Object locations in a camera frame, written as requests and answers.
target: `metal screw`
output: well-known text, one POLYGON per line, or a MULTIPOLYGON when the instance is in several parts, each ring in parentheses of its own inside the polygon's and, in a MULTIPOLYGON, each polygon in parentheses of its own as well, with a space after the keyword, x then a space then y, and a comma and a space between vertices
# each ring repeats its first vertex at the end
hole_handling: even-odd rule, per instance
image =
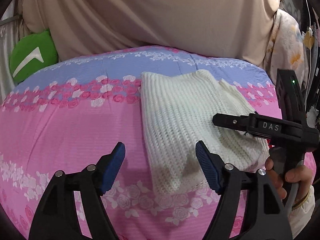
POLYGON ((63 171, 56 171, 55 176, 61 177, 63 175, 63 171))
POLYGON ((224 165, 224 168, 228 171, 232 171, 233 170, 233 165, 230 163, 227 163, 226 165, 224 165))
POLYGON ((94 164, 90 164, 88 167, 87 167, 87 170, 88 171, 94 171, 96 169, 96 165, 94 164))
POLYGON ((266 174, 266 171, 264 169, 258 169, 258 173, 264 176, 266 174))

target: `sweater sleeve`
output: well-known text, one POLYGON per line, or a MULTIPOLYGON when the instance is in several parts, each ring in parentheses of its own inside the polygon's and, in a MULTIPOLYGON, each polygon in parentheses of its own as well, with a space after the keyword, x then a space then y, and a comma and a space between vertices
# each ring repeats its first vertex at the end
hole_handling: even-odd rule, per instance
POLYGON ((295 238, 307 225, 311 219, 315 205, 314 189, 312 186, 310 186, 309 197, 299 208, 293 210, 289 215, 289 222, 293 238, 295 238))

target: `green cushion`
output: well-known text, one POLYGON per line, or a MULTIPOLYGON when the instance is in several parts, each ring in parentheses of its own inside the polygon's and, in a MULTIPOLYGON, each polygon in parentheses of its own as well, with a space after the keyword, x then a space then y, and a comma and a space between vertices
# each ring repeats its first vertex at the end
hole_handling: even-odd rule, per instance
POLYGON ((58 63, 58 53, 45 30, 21 39, 10 57, 10 72, 15 83, 19 84, 38 70, 58 63))

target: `blue gripper pad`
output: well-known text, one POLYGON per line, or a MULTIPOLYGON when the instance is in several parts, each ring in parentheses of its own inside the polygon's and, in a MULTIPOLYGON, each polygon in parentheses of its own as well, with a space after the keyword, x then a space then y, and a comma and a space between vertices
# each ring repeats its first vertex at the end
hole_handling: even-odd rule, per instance
POLYGON ((212 163, 212 160, 208 154, 211 153, 205 147, 203 141, 198 141, 196 143, 196 157, 199 161, 204 176, 207 179, 209 187, 218 193, 221 190, 219 172, 212 163))
POLYGON ((119 172, 119 169, 122 165, 125 156, 125 146, 123 143, 118 143, 115 149, 111 153, 112 159, 109 162, 109 165, 105 169, 105 172, 102 177, 101 191, 105 194, 108 190, 111 189, 113 183, 115 182, 116 176, 119 172))

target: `white knitted sweater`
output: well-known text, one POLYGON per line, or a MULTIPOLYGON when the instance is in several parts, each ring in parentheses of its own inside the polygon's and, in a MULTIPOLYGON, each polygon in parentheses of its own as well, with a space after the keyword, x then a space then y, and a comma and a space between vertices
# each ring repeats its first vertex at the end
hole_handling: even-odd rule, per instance
POLYGON ((210 152, 240 170, 255 171, 268 157, 267 141, 216 127, 216 113, 248 115, 254 109, 224 80, 207 70, 176 77, 142 74, 142 122, 157 194, 186 193, 208 186, 195 153, 203 140, 210 152))

